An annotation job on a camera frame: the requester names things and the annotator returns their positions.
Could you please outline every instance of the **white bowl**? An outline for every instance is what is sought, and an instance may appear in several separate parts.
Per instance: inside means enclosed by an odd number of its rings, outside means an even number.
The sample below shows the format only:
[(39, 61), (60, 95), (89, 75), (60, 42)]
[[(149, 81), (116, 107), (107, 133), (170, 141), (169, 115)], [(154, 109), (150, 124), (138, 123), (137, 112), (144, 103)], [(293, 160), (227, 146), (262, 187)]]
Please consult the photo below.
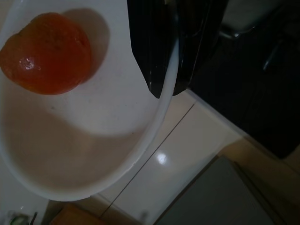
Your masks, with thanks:
[(1, 30), (0, 48), (46, 12), (65, 14), (86, 31), (94, 75), (68, 93), (43, 96), (0, 72), (0, 153), (27, 189), (74, 201), (115, 183), (146, 151), (173, 94), (178, 44), (158, 100), (131, 51), (126, 0), (16, 0)]

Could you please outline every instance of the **floor tile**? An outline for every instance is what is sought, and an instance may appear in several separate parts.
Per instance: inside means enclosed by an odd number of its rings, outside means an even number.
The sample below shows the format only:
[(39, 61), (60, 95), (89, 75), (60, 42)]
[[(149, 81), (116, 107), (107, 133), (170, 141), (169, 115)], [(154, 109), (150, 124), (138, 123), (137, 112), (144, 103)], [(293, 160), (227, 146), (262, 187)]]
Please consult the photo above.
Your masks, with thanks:
[(261, 180), (247, 168), (240, 168), (251, 180), (252, 185), (255, 186), (268, 205), (271, 206), (271, 211), (280, 216), (281, 220), (284, 220), (286, 224), (300, 224), (299, 207), (296, 204), (291, 203), (282, 193), (274, 190), (274, 188), (267, 183), (267, 180)]
[(0, 214), (16, 211), (29, 216), (37, 212), (36, 224), (42, 221), (48, 199), (37, 196), (19, 183), (0, 157)]
[[(78, 208), (86, 210), (98, 217), (101, 216), (110, 205), (109, 202), (98, 195), (93, 195), (90, 198), (71, 203), (76, 205)], [(68, 202), (49, 201), (45, 216), (43, 218), (43, 224), (49, 224), (66, 204), (68, 204)]]
[(142, 225), (136, 219), (129, 216), (120, 208), (112, 205), (109, 210), (101, 217), (101, 219), (110, 225)]
[(153, 152), (163, 142), (168, 134), (174, 129), (177, 123), (182, 119), (182, 117), (188, 112), (188, 110), (195, 102), (196, 100), (186, 92), (183, 92), (172, 98), (164, 123), (151, 146), (127, 174), (125, 174), (119, 181), (117, 181), (107, 190), (100, 193), (103, 198), (107, 199), (110, 202), (113, 202), (115, 200), (118, 194), (130, 182), (130, 180), (139, 171), (142, 165), (148, 160), (148, 158), (153, 154)]
[(222, 148), (239, 138), (205, 106), (196, 103), (113, 207), (140, 222), (152, 224)]
[(300, 206), (300, 176), (282, 160), (267, 156), (244, 138), (226, 146), (219, 155), (227, 156), (286, 200)]

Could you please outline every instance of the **peeled orange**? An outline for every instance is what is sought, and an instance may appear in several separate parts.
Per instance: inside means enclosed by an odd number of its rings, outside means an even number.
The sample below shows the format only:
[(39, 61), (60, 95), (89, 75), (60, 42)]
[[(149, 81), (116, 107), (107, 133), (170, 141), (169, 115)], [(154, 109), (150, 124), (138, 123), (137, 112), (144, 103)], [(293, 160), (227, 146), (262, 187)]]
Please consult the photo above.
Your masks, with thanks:
[(0, 51), (0, 67), (13, 82), (39, 94), (67, 92), (89, 76), (87, 35), (57, 13), (35, 17)]

